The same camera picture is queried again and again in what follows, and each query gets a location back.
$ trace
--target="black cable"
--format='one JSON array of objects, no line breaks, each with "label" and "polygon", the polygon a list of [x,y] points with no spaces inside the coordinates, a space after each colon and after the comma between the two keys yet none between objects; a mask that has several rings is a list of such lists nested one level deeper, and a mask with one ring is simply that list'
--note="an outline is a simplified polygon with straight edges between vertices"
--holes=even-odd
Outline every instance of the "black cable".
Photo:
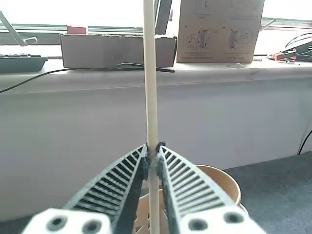
[{"label": "black cable", "polygon": [[[121,64],[117,64],[116,66],[114,67],[111,67],[111,68],[64,68],[64,69],[59,69],[59,70],[54,70],[54,71],[49,71],[49,72],[45,72],[45,73],[42,73],[42,74],[39,74],[37,76],[34,76],[34,77],[31,77],[27,80],[24,80],[18,84],[15,84],[11,87],[8,87],[8,88],[5,88],[5,89],[2,89],[0,90],[0,94],[1,93],[4,93],[6,91],[9,91],[11,89],[14,89],[22,84],[25,84],[27,82],[30,82],[34,79],[37,79],[39,77],[42,77],[42,76],[45,76],[45,75],[48,75],[48,74],[51,74],[51,73],[55,73],[55,72],[63,72],[63,71],[73,71],[73,70],[92,70],[92,71],[137,71],[137,70],[144,70],[144,65],[142,64],[136,64],[136,63],[121,63]],[[172,69],[168,69],[168,68],[160,68],[160,67],[157,67],[156,68],[156,71],[158,72],[170,72],[170,73],[174,73],[175,70],[172,70]]]},{"label": "black cable", "polygon": [[296,39],[299,38],[299,37],[302,37],[302,36],[305,36],[305,35],[309,35],[309,34],[312,34],[312,33],[305,33],[305,34],[299,35],[299,36],[297,36],[297,37],[291,39],[291,40],[286,44],[285,48],[286,48],[287,46],[291,45],[291,44],[294,44],[295,42],[298,42],[298,41],[301,41],[301,40],[304,40],[304,39],[311,38],[311,37],[307,37],[307,38],[301,38],[301,39],[299,39],[299,40],[296,40]]},{"label": "black cable", "polygon": [[304,139],[304,141],[303,141],[301,147],[300,147],[299,150],[298,150],[298,155],[301,154],[301,151],[302,151],[304,145],[306,144],[306,142],[307,142],[307,140],[308,140],[308,138],[309,138],[309,136],[310,136],[311,134],[312,134],[312,130],[309,132],[309,134],[308,134],[308,135],[306,136],[306,138]]},{"label": "black cable", "polygon": [[0,91],[0,94],[1,94],[1,93],[4,93],[4,92],[6,92],[6,91],[9,91],[9,90],[11,90],[11,89],[14,89],[14,88],[16,88],[16,87],[18,87],[18,86],[20,86],[20,85],[22,85],[22,84],[25,84],[25,83],[27,83],[27,82],[30,82],[30,81],[32,81],[32,80],[34,80],[34,79],[37,79],[37,78],[39,78],[39,77],[42,77],[42,76],[45,76],[45,75],[48,75],[48,74],[51,74],[51,73],[62,72],[62,71],[70,71],[70,70],[77,70],[77,69],[79,69],[79,68],[64,68],[64,69],[54,70],[54,71],[50,71],[50,72],[45,72],[45,73],[39,74],[39,75],[37,75],[37,76],[35,76],[35,77],[31,77],[31,78],[29,78],[29,79],[27,79],[27,80],[24,80],[24,81],[22,81],[22,82],[20,82],[20,83],[18,83],[18,84],[15,84],[15,85],[13,85],[13,86],[11,86],[11,87],[6,88],[6,89],[2,89],[2,90]]}]

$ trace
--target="window handle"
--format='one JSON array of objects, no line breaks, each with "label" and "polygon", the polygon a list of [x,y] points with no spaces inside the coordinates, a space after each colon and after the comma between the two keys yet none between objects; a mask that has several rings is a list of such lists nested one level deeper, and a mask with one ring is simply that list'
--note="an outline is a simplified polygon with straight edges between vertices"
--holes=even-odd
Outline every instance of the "window handle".
[{"label": "window handle", "polygon": [[276,18],[268,22],[266,25],[261,25],[259,32],[263,31],[264,29],[268,28],[271,24],[273,24],[276,21]]},{"label": "window handle", "polygon": [[16,40],[16,42],[20,46],[26,46],[33,43],[38,42],[38,39],[36,37],[31,38],[21,38],[18,32],[14,29],[14,27],[10,24],[10,22],[6,19],[2,11],[0,11],[0,20],[2,21],[3,25],[7,30],[9,30],[9,33],[12,35],[12,37]]}]

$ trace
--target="black keyboard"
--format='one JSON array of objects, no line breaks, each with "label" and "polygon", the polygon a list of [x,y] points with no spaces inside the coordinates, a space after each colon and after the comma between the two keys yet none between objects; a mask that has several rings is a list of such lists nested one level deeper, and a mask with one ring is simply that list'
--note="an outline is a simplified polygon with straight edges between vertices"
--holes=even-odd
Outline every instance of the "black keyboard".
[{"label": "black keyboard", "polygon": [[41,71],[47,57],[31,54],[0,54],[0,73]]}]

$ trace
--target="white cardboard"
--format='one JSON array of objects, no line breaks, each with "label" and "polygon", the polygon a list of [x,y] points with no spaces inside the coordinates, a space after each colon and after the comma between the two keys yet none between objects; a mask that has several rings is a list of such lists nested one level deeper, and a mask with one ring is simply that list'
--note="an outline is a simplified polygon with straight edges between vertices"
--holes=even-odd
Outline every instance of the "white cardboard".
[{"label": "white cardboard", "polygon": [[[109,68],[120,63],[144,64],[142,36],[61,35],[65,68]],[[176,39],[156,38],[156,66],[173,67]]]},{"label": "white cardboard", "polygon": [[264,0],[181,0],[177,62],[251,62]]}]

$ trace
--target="gray carpet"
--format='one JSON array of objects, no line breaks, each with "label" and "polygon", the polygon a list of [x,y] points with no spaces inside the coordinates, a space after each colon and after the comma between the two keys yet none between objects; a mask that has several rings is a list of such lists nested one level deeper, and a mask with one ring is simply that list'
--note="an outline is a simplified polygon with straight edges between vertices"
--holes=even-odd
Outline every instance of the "gray carpet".
[{"label": "gray carpet", "polygon": [[[312,234],[312,153],[227,169],[242,204],[268,234]],[[29,218],[0,223],[0,234],[20,234]]]}]

